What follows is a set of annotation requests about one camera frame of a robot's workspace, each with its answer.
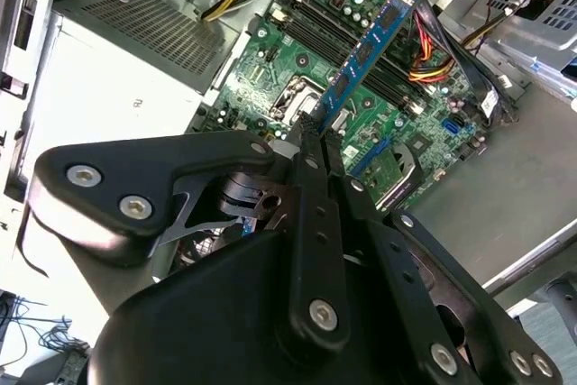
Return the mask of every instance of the memory chip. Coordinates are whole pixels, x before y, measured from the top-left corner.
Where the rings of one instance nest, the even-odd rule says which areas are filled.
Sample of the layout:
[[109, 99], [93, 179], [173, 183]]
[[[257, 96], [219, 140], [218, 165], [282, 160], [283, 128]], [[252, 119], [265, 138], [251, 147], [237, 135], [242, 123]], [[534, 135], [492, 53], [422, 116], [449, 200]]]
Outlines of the memory chip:
[[397, 20], [400, 10], [395, 5], [388, 5], [387, 9], [379, 19], [379, 24], [383, 29], [388, 29]]
[[336, 93], [337, 98], [341, 97], [347, 86], [349, 86], [349, 83], [350, 83], [349, 76], [347, 76], [346, 74], [341, 74], [341, 77], [339, 77], [336, 80], [336, 83], [334, 85], [334, 92]]
[[370, 42], [366, 41], [357, 50], [356, 58], [357, 58], [357, 62], [359, 63], [359, 66], [361, 66], [362, 64], [364, 64], [364, 62], [367, 61], [367, 59], [371, 55], [372, 49], [373, 49], [373, 45]]

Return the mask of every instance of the ram slot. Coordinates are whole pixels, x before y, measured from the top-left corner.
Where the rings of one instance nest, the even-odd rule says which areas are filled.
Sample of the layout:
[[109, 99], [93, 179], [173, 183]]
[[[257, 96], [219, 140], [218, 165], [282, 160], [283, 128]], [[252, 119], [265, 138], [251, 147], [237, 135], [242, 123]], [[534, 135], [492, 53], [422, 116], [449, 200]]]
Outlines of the ram slot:
[[[345, 27], [346, 25], [339, 21], [336, 15], [324, 8], [317, 1], [303, 0], [302, 2], [297, 2], [295, 0], [285, 0], [284, 4], [295, 13], [292, 15], [294, 20], [299, 20], [298, 15], [302, 15], [311, 23], [318, 25], [323, 32], [329, 34], [346, 47], [347, 54], [357, 43], [358, 37], [354, 35], [353, 30]], [[381, 75], [386, 76], [388, 81], [394, 77], [397, 83], [409, 86], [411, 88], [411, 94], [421, 96], [422, 98], [426, 97], [423, 96], [425, 91], [421, 86], [408, 81], [407, 72], [403, 71], [399, 66], [384, 56], [377, 61], [374, 70], [370, 74], [373, 78], [374, 76], [378, 77]]]
[[[303, 44], [309, 50], [321, 56], [336, 68], [343, 65], [347, 58], [347, 54], [338, 50], [335, 47], [335, 44], [318, 37], [316, 32], [311, 32], [311, 29], [303, 25], [303, 23], [293, 20], [289, 23], [284, 23], [281, 26], [281, 30], [294, 40]], [[400, 109], [403, 109], [407, 104], [404, 98], [406, 95], [399, 92], [398, 89], [392, 86], [389, 82], [388, 72], [373, 70], [367, 78], [364, 79], [362, 85], [369, 89], [373, 94], [383, 98]]]

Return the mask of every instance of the psu vent grille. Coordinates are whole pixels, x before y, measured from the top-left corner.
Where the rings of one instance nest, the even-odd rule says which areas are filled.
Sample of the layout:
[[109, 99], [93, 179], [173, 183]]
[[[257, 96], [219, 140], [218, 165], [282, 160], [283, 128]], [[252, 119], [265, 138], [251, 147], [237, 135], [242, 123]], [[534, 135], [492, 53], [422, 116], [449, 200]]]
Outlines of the psu vent grille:
[[179, 67], [201, 76], [224, 38], [161, 0], [101, 0], [82, 10]]

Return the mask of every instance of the sata port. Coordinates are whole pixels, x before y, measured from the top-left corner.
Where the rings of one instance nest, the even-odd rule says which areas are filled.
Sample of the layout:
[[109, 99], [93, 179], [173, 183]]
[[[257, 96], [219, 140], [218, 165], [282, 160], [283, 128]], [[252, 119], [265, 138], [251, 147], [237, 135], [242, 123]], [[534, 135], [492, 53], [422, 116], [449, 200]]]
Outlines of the sata port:
[[465, 122], [465, 120], [462, 117], [460, 117], [459, 115], [455, 115], [455, 114], [449, 115], [449, 119], [451, 121], [453, 121], [453, 123], [456, 124], [459, 128], [464, 128], [465, 125], [467, 124]]
[[459, 125], [457, 125], [455, 122], [453, 122], [451, 119], [448, 119], [448, 118], [444, 119], [441, 122], [441, 125], [443, 126], [443, 128], [445, 130], [447, 130], [452, 135], [457, 135], [461, 131], [461, 128], [459, 127]]

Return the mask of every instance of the green circuit board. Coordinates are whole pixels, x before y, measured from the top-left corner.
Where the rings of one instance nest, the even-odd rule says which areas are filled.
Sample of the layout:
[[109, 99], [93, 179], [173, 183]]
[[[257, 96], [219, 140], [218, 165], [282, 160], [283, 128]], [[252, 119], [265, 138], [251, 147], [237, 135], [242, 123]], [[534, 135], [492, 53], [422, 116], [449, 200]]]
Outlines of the green circuit board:
[[[360, 35], [366, 23], [356, 20], [358, 16], [354, 14], [370, 20], [385, 0], [363, 0], [360, 5], [354, 0], [314, 1], [326, 8], [333, 20], [342, 20], [351, 34]], [[283, 11], [286, 5], [287, 0], [275, 0], [270, 14], [261, 18], [214, 105], [207, 109], [202, 125], [197, 125], [197, 131], [246, 129], [266, 140], [282, 140], [298, 118], [298, 112], [291, 113], [287, 98], [302, 97], [308, 101], [310, 95], [322, 95], [338, 64], [321, 50], [313, 50], [310, 44], [291, 37], [282, 25], [275, 23], [274, 12]], [[345, 13], [345, 7], [351, 8], [350, 14], [348, 10]], [[327, 32], [322, 25], [315, 28], [316, 23], [308, 22], [306, 17], [299, 20], [329, 41], [334, 37], [330, 29]], [[407, 69], [419, 46], [417, 36], [412, 36], [411, 25], [406, 27], [386, 52], [390, 63], [401, 71]], [[339, 44], [343, 45], [342, 41], [334, 41], [334, 46]], [[395, 69], [383, 70], [374, 81], [389, 86], [387, 92], [376, 93], [373, 91], [376, 85], [371, 88], [363, 83], [334, 125], [343, 136], [343, 162], [347, 170], [351, 170], [376, 143], [389, 137], [388, 149], [373, 159], [359, 176], [378, 202], [402, 177], [394, 146], [404, 143], [424, 172], [418, 188], [402, 204], [410, 206], [459, 160], [463, 144], [478, 132], [473, 122], [465, 122], [457, 132], [447, 131], [443, 125], [445, 119], [454, 115], [447, 97], [464, 99], [470, 89], [458, 69], [441, 87], [409, 84], [399, 78]], [[404, 105], [393, 104], [391, 94], [402, 96], [399, 101]], [[315, 99], [309, 99], [312, 105]]]

